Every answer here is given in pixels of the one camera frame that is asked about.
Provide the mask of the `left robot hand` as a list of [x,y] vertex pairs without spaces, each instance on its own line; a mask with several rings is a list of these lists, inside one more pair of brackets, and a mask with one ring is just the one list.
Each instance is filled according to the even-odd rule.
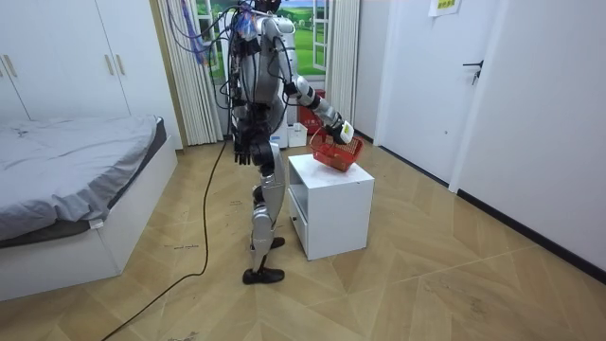
[[250,147],[254,137],[254,132],[249,128],[237,129],[233,133],[234,158],[239,165],[251,164]]

